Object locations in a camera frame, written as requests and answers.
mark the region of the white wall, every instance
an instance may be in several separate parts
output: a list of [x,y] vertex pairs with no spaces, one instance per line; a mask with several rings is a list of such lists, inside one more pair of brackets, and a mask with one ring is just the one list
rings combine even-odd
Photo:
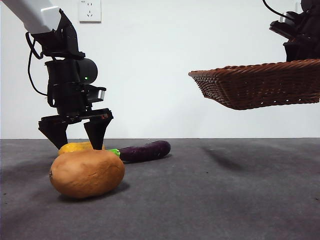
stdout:
[[[102,23],[80,24],[78,0],[52,0],[73,22],[79,49],[99,69],[114,120],[106,138],[320,137],[320,104],[237,111],[206,99],[188,72],[285,61],[286,40],[269,30],[278,16],[261,0],[102,0]],[[269,0],[276,10],[294,0]],[[1,7],[1,138],[38,139],[38,121],[55,115],[27,75],[23,24]],[[35,85],[46,90],[44,61],[32,59]],[[69,138],[86,138],[81,123]]]

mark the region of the white robot arm segment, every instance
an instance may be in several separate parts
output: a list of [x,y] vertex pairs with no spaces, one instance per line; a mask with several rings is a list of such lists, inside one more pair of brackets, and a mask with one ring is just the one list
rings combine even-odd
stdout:
[[50,0],[2,0],[31,34],[57,30],[61,14]]

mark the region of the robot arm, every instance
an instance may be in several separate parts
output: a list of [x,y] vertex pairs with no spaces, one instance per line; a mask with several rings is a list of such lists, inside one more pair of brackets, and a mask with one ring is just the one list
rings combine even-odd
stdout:
[[301,0],[303,12],[286,12],[280,21],[273,21],[270,30],[288,39],[283,45],[286,60],[320,58],[320,0]]
[[[108,108],[92,110],[92,103],[104,100],[104,87],[91,85],[98,75],[96,64],[78,50],[75,28],[64,12],[50,0],[2,0],[23,22],[31,52],[45,63],[49,80],[48,104],[58,115],[42,117],[39,130],[58,148],[68,143],[68,125],[89,119],[84,124],[94,149],[101,149],[106,128],[113,119]],[[29,34],[42,46],[38,55]]]
[[50,0],[2,1],[23,22],[32,37],[41,44],[43,55],[73,59],[85,57],[85,54],[78,50],[77,33],[72,23]]

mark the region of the black cable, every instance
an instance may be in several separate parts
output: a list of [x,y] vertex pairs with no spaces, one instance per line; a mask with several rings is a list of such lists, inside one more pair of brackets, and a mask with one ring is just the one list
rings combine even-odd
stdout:
[[[35,49],[35,44],[36,44],[36,40],[34,39],[32,45],[31,45],[33,49]],[[30,66],[31,66],[32,54],[33,54],[33,51],[32,51],[32,49],[30,49],[29,61],[28,61],[28,75],[29,75],[30,83],[31,83],[33,89],[34,89],[38,94],[41,94],[41,95],[43,95],[43,96],[47,96],[47,94],[38,91],[38,90],[36,89],[35,85],[34,85],[34,82],[32,81],[32,77],[31,77],[31,73],[30,73]]]
[[29,32],[26,32],[25,33],[25,39],[26,39],[26,42],[28,43],[30,49],[31,49],[31,52],[33,53],[33,55],[37,58],[37,59],[43,59],[44,58],[44,53],[43,52],[40,52],[40,55],[37,53],[37,51],[35,50],[35,45],[33,43],[31,43],[31,40],[30,40],[30,36],[29,36]]
[[284,17],[284,18],[286,18],[286,19],[289,19],[289,20],[291,20],[291,21],[294,21],[293,18],[288,17],[288,16],[286,16],[286,15],[281,14],[280,12],[277,12],[277,11],[273,10],[273,9],[266,3],[266,0],[262,0],[262,2],[264,3],[264,5],[265,5],[271,12],[273,12],[273,13],[281,16],[281,17]]

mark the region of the purple eggplant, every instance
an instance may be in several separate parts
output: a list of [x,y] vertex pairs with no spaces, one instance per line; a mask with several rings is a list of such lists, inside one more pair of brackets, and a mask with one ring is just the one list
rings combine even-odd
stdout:
[[119,149],[120,159],[124,162],[146,162],[161,159],[171,150],[167,141],[154,141],[143,146],[128,146]]

